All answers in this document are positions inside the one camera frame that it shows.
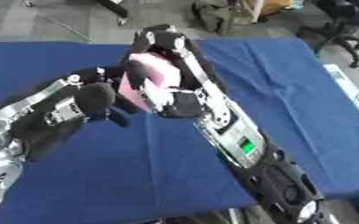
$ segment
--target table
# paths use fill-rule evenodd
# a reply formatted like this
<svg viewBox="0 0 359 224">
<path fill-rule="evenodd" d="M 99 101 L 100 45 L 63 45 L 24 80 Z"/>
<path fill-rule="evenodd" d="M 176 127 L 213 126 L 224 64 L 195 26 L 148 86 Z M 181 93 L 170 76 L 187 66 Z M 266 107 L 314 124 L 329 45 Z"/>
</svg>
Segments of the table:
<svg viewBox="0 0 359 224">
<path fill-rule="evenodd" d="M 330 198 L 359 196 L 359 111 L 299 39 L 206 39 L 202 50 L 254 121 Z M 126 45 L 0 43 L 0 100 Z M 253 204 L 190 121 L 98 122 L 25 167 L 0 223 L 106 224 Z"/>
</svg>

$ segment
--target chair leg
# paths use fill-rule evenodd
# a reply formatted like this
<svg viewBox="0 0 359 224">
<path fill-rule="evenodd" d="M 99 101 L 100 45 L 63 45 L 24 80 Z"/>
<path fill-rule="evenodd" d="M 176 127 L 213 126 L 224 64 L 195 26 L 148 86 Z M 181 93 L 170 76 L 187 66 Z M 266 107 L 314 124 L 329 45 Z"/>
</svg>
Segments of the chair leg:
<svg viewBox="0 0 359 224">
<path fill-rule="evenodd" d="M 108 10 L 114 12 L 119 16 L 118 24 L 123 25 L 128 18 L 128 10 L 126 10 L 123 6 L 119 5 L 118 3 L 113 3 L 110 0 L 96 0 L 99 4 L 106 7 Z"/>
<path fill-rule="evenodd" d="M 354 45 L 354 49 L 359 51 L 359 38 L 353 37 L 351 35 L 344 35 L 342 36 L 344 39 L 346 40 L 351 40 L 351 41 L 355 41 L 356 44 Z"/>
<path fill-rule="evenodd" d="M 305 32 L 312 32 L 319 35 L 324 35 L 324 31 L 321 28 L 314 28 L 310 26 L 302 26 L 297 32 L 296 36 L 302 38 L 305 35 Z"/>
<path fill-rule="evenodd" d="M 316 55 L 318 55 L 321 51 L 321 49 L 326 46 L 327 44 L 329 44 L 330 42 L 334 41 L 334 38 L 335 37 L 332 37 L 332 38 L 327 38 L 326 40 L 324 40 L 323 42 L 321 42 L 319 45 L 317 45 L 315 48 L 314 48 L 314 53 Z"/>
<path fill-rule="evenodd" d="M 350 66 L 352 68 L 359 67 L 359 53 L 354 49 L 354 47 L 346 39 L 344 39 L 344 37 L 337 37 L 334 42 L 351 54 L 354 61 L 350 64 Z"/>
</svg>

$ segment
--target table leg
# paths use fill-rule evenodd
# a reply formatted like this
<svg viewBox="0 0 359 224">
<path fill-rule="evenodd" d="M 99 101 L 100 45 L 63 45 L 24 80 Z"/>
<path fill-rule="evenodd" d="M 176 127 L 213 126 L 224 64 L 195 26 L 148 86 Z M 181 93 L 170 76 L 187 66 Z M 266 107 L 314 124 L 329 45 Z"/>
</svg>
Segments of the table leg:
<svg viewBox="0 0 359 224">
<path fill-rule="evenodd" d="M 255 7 L 253 9 L 253 23 L 256 23 L 258 21 L 258 18 L 260 17 L 261 14 L 261 10 L 263 9 L 264 6 L 264 0 L 256 0 L 256 4 Z"/>
</svg>

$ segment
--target silver robot arm segment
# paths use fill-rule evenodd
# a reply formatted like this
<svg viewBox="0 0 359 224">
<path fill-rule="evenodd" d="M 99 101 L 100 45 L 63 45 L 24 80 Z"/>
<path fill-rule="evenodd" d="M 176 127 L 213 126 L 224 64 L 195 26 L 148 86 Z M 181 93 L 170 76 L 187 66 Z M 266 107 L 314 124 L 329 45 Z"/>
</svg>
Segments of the silver robot arm segment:
<svg viewBox="0 0 359 224">
<path fill-rule="evenodd" d="M 11 137 L 11 125 L 28 116 L 33 111 L 33 105 L 69 85 L 79 86 L 80 83 L 59 79 L 40 92 L 0 109 L 0 203 L 5 192 L 22 173 L 27 154 L 22 140 Z"/>
</svg>

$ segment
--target chair wheel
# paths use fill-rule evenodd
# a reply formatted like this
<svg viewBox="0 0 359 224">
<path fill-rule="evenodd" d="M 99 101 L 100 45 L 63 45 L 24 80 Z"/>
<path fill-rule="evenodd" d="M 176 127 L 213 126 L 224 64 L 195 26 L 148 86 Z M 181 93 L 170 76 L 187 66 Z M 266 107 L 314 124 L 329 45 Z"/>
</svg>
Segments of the chair wheel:
<svg viewBox="0 0 359 224">
<path fill-rule="evenodd" d="M 128 18 L 120 17 L 116 22 L 117 22 L 118 25 L 125 25 L 126 22 L 128 22 Z"/>
<path fill-rule="evenodd" d="M 32 1 L 26 0 L 26 1 L 25 1 L 25 6 L 27 6 L 27 7 L 29 7 L 29 8 L 32 8 L 34 5 L 32 4 Z"/>
<path fill-rule="evenodd" d="M 355 46 L 354 46 L 354 49 L 355 49 L 356 51 L 359 51 L 359 45 L 355 45 Z"/>
<path fill-rule="evenodd" d="M 351 68 L 358 68 L 359 67 L 359 61 L 354 61 L 349 65 Z"/>
</svg>

